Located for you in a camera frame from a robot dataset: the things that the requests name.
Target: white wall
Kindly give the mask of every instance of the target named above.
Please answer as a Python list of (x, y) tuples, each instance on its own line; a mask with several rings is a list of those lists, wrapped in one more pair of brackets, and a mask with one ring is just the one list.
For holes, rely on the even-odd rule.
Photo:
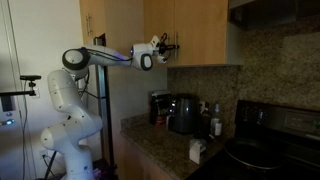
[[(65, 50), (82, 45), (79, 2), (10, 0), (10, 10), (21, 74), (42, 76), (41, 80), (36, 81), (40, 98), (27, 97), (27, 104), (35, 169), (37, 177), (43, 178), (46, 166), (39, 157), (39, 151), (44, 149), (40, 134), (45, 127), (66, 118), (52, 106), (47, 75), (62, 68), (61, 56)], [(63, 162), (61, 157), (57, 158), (53, 172), (63, 172)]]

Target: kettle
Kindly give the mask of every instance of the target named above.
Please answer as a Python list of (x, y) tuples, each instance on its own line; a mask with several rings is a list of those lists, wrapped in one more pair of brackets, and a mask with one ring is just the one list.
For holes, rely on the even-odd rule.
[(168, 129), (181, 134), (193, 133), (200, 115), (199, 99), (192, 94), (177, 94), (169, 105)]

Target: black stove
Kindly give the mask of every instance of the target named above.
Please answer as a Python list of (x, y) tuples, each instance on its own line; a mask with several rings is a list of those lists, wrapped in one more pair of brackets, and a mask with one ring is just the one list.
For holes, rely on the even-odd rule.
[(235, 140), (259, 142), (270, 147), (279, 162), (274, 168), (261, 168), (260, 156), (243, 146), (228, 146), (205, 162), (187, 179), (269, 180), (320, 178), (320, 112), (239, 100), (235, 117)]

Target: upper cabinet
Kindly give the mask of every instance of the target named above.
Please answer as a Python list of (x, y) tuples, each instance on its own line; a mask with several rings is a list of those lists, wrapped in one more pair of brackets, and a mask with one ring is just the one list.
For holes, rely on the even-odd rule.
[(242, 64), (242, 32), (228, 23), (228, 0), (145, 0), (144, 13), (146, 40), (167, 33), (166, 44), (180, 45), (166, 66)]
[(80, 0), (83, 43), (105, 33), (105, 0)]

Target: tile backsplash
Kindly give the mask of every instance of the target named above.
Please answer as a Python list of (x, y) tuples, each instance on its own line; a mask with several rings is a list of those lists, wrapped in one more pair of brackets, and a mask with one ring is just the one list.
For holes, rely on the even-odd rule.
[(243, 66), (170, 68), (168, 89), (218, 101), (227, 136), (239, 99), (320, 111), (320, 19), (248, 31)]

